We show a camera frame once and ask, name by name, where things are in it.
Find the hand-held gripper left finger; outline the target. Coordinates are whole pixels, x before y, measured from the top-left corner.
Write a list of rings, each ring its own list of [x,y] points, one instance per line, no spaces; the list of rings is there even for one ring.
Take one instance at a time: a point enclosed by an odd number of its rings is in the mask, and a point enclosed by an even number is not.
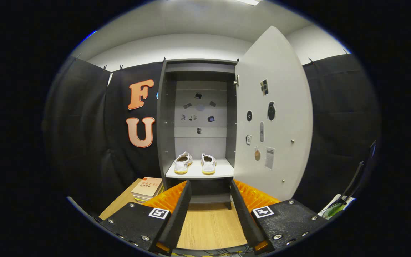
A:
[[[186,180],[144,204],[126,203],[100,225],[133,247],[170,256],[176,248],[192,197]]]

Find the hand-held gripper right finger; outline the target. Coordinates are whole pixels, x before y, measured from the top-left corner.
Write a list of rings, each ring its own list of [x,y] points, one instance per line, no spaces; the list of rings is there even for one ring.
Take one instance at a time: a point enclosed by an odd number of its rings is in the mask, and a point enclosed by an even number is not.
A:
[[[285,251],[329,224],[297,200],[279,201],[235,179],[230,181],[230,195],[247,244],[256,255]]]

